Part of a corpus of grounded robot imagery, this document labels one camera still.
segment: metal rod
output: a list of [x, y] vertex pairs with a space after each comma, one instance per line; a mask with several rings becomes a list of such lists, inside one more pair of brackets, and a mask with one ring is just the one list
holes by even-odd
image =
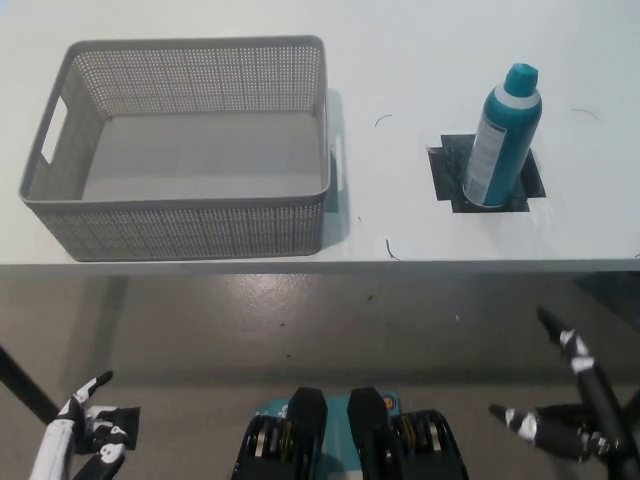
[[60, 409], [25, 373], [0, 345], [0, 382], [45, 425], [51, 423]]

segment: gray plastic basket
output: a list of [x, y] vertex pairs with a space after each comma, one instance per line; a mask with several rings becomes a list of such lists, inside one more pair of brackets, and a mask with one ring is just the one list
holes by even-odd
[[330, 178], [326, 86], [315, 37], [78, 43], [20, 195], [80, 261], [312, 254]]

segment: product label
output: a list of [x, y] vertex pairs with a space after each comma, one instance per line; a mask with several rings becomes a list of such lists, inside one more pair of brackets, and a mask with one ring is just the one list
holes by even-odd
[[463, 185], [470, 202], [484, 204], [506, 134], [506, 129], [494, 125], [485, 115], [480, 119]]

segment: white table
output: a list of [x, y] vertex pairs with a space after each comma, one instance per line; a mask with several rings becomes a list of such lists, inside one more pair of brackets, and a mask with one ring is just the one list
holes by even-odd
[[[341, 213], [327, 215], [320, 253], [77, 263], [18, 198], [71, 43], [284, 34], [324, 40], [331, 114], [344, 119], [334, 120]], [[640, 269], [639, 50], [636, 0], [4, 0], [0, 272]], [[436, 200], [426, 148], [473, 133], [514, 62], [540, 70], [533, 150], [547, 198], [530, 200], [530, 213], [454, 214]]]

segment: perforated basket wall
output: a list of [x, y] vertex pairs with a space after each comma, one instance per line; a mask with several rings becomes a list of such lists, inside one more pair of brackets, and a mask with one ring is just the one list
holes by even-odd
[[[120, 115], [308, 112], [328, 179], [325, 95], [315, 37], [82, 42], [60, 69], [20, 193], [81, 261], [308, 255], [321, 247], [326, 190], [129, 202], [83, 201], [82, 192], [102, 127]], [[41, 150], [58, 98], [68, 113], [49, 163]]]

